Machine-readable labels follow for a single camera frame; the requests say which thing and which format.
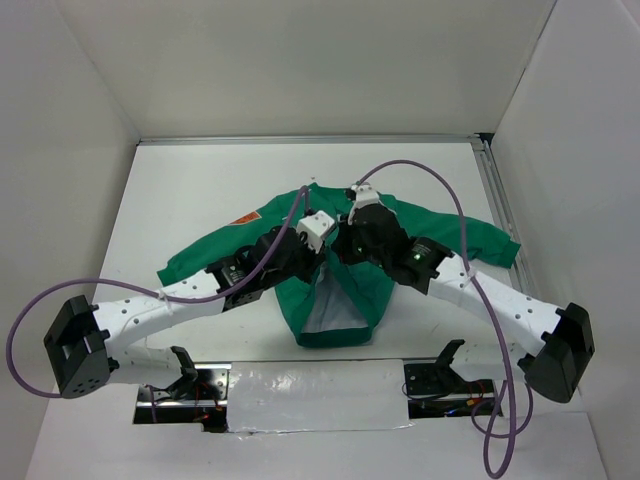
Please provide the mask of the green jacket with white lining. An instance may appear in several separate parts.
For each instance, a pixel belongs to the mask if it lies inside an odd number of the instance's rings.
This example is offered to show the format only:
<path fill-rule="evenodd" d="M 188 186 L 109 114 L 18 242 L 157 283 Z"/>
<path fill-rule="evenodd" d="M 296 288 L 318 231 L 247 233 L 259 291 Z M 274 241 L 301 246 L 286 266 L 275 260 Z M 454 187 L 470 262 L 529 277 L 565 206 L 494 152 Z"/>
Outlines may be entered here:
<path fill-rule="evenodd" d="M 280 194 L 240 219 L 196 240 L 171 257 L 157 276 L 167 286 L 184 280 L 209 264 L 256 242 L 284 223 L 296 194 Z M 411 236 L 428 237 L 457 254 L 509 269 L 520 246 L 497 227 L 471 217 L 430 211 L 397 199 L 380 197 Z M 394 282 L 371 264 L 346 266 L 333 253 L 311 284 L 291 278 L 275 288 L 286 324 L 298 345 L 341 348 L 365 344 L 383 319 Z"/>

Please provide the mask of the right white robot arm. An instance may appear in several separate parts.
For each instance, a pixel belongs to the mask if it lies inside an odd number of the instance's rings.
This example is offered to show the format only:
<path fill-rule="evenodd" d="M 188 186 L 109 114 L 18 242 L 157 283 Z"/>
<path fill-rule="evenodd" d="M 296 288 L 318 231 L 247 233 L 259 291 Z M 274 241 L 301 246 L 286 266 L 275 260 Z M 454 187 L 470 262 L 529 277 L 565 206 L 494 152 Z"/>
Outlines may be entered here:
<path fill-rule="evenodd" d="M 332 248 L 347 265 L 370 263 L 399 285 L 499 324 L 517 345 L 508 352 L 513 373 L 550 401 L 572 399 L 595 353 L 590 315 L 582 306 L 561 308 L 467 271 L 461 256 L 428 237 L 409 235 L 380 203 L 341 215 Z"/>

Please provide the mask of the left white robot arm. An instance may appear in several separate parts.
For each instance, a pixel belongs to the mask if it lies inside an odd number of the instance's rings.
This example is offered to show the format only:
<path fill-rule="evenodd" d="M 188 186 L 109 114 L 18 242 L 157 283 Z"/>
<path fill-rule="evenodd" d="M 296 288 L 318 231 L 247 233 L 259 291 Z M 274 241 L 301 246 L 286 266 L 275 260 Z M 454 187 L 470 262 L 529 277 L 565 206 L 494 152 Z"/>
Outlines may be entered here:
<path fill-rule="evenodd" d="M 172 399 L 189 397 L 199 373 L 186 349 L 153 349 L 141 340 L 255 302 L 291 278 L 310 281 L 332 229 L 319 216 L 285 232 L 273 228 L 254 245 L 152 296 L 99 304 L 83 296 L 67 300 L 44 338 L 61 397 L 80 398 L 110 383 L 148 385 Z"/>

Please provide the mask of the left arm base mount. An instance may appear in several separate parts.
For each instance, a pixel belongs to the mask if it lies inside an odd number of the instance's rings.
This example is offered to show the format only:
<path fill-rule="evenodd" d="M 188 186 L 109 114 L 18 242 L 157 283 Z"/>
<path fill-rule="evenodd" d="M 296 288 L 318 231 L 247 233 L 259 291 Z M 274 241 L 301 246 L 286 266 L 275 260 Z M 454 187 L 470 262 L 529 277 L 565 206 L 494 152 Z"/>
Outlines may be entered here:
<path fill-rule="evenodd" d="M 197 376 L 176 389 L 138 390 L 133 423 L 137 425 L 199 424 L 206 431 L 227 429 L 230 363 L 199 363 Z"/>

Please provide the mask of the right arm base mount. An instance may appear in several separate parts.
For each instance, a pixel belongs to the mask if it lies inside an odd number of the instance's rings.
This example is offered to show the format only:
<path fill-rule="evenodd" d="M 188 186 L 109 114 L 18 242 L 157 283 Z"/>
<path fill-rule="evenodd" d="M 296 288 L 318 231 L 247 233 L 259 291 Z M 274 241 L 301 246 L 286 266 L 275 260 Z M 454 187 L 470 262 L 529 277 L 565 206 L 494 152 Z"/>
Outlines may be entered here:
<path fill-rule="evenodd" d="M 451 365 L 463 340 L 450 341 L 435 359 L 405 362 L 401 387 L 411 420 L 469 417 L 476 409 L 480 416 L 491 414 L 496 387 L 491 380 L 467 381 Z"/>

